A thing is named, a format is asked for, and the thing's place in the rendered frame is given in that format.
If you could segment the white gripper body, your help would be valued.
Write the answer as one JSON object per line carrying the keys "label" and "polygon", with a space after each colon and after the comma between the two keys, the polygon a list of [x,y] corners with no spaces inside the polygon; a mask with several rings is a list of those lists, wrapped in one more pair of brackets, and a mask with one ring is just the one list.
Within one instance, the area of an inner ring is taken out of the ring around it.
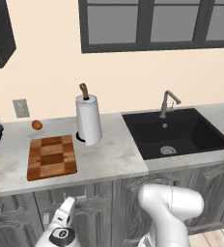
{"label": "white gripper body", "polygon": [[60,211],[64,217],[73,216],[74,203],[75,203],[75,198],[73,197],[67,197],[65,201],[62,203],[62,205],[60,206]]}

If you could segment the grey wooden drawer front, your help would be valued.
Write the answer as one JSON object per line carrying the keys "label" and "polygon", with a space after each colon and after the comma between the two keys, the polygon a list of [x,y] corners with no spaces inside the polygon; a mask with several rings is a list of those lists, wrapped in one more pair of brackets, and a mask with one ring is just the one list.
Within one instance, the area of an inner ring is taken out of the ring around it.
{"label": "grey wooden drawer front", "polygon": [[57,209],[64,202],[63,192],[66,192],[67,197],[87,196],[87,200],[74,203],[74,210],[96,208],[99,201],[112,198],[112,182],[101,181],[36,192],[35,196],[39,209]]}
{"label": "grey wooden drawer front", "polygon": [[37,205],[32,193],[0,197],[0,206],[3,206],[0,222],[13,220],[40,222]]}

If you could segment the wooden checkered cutting board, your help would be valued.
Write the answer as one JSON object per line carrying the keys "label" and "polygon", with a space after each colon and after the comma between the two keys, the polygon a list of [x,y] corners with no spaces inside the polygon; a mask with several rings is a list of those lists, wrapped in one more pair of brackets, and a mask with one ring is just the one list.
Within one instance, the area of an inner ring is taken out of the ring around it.
{"label": "wooden checkered cutting board", "polygon": [[76,173],[77,165],[70,135],[31,140],[27,168],[28,181]]}

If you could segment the grey wooden cupboard door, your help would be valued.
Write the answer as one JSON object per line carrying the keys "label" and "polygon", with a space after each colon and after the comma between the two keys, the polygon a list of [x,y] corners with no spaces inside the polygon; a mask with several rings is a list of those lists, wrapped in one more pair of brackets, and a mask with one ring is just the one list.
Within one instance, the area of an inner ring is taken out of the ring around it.
{"label": "grey wooden cupboard door", "polygon": [[126,179],[123,215],[120,217],[118,236],[114,237],[117,241],[114,247],[136,247],[151,226],[150,216],[138,203],[138,192],[143,185],[156,183],[187,187],[189,180],[190,172],[170,172]]}
{"label": "grey wooden cupboard door", "polygon": [[79,208],[74,211],[72,228],[81,247],[111,247],[111,208]]}
{"label": "grey wooden cupboard door", "polygon": [[185,222],[190,234],[224,228],[224,164],[194,169],[188,184],[204,199],[199,217]]}
{"label": "grey wooden cupboard door", "polygon": [[0,222],[0,247],[34,247],[42,235],[42,224],[36,220]]}

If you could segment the white paper towel roll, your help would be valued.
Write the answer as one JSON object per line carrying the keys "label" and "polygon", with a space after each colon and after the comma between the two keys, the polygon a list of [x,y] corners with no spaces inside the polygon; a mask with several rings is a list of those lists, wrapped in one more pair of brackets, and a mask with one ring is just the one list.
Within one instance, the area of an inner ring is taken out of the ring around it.
{"label": "white paper towel roll", "polygon": [[81,83],[79,88],[82,94],[75,99],[77,136],[87,146],[92,146],[102,137],[98,99],[88,93],[85,83]]}

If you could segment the black sink basin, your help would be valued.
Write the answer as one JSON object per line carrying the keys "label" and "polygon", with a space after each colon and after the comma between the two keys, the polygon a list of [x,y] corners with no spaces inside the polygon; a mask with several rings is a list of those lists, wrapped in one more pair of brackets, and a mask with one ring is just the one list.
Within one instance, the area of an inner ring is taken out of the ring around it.
{"label": "black sink basin", "polygon": [[144,160],[224,150],[224,134],[196,109],[123,114]]}

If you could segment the grey metal tap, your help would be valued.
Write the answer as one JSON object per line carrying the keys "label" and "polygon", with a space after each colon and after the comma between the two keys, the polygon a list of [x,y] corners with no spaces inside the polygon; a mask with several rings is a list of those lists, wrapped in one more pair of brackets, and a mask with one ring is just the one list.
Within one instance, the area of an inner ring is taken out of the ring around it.
{"label": "grey metal tap", "polygon": [[168,97],[171,97],[174,101],[176,101],[177,104],[181,104],[181,100],[179,98],[177,98],[172,92],[170,92],[169,90],[165,91],[164,93],[164,98],[163,98],[163,102],[161,105],[161,110],[160,110],[160,115],[159,117],[161,119],[165,119],[166,118],[166,111],[167,111],[167,99]]}

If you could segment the dark framed window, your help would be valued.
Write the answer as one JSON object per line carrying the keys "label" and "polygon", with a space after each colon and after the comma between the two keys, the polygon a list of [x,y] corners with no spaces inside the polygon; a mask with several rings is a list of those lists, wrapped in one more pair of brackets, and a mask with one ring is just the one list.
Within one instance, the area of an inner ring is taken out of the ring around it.
{"label": "dark framed window", "polygon": [[78,0],[84,53],[224,48],[224,0]]}

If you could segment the grey wall outlet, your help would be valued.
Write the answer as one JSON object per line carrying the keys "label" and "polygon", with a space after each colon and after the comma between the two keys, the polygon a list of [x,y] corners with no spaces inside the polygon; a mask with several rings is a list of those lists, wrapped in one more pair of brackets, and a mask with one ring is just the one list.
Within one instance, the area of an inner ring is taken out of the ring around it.
{"label": "grey wall outlet", "polygon": [[30,113],[26,99],[14,99],[13,100],[14,111],[18,118],[29,118]]}

